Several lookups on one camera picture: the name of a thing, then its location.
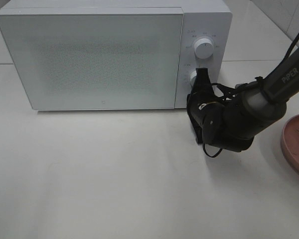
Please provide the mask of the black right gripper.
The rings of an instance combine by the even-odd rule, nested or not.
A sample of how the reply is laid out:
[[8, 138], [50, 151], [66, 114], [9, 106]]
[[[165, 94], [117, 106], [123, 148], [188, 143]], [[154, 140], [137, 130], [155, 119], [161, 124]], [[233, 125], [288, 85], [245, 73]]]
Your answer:
[[213, 146], [222, 150], [241, 152], [248, 149], [253, 139], [239, 139], [231, 135], [223, 119], [225, 106], [214, 100], [214, 91], [207, 68], [196, 68], [191, 93], [187, 95], [186, 110], [197, 144], [203, 151]]

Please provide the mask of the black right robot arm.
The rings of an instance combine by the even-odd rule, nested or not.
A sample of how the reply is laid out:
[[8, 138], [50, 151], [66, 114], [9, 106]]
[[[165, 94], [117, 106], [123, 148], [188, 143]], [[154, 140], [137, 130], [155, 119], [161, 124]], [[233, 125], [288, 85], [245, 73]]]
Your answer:
[[220, 151], [244, 151], [285, 115], [287, 101], [298, 92], [299, 48], [267, 77], [236, 88], [211, 83], [207, 68], [198, 68], [186, 105], [196, 142]]

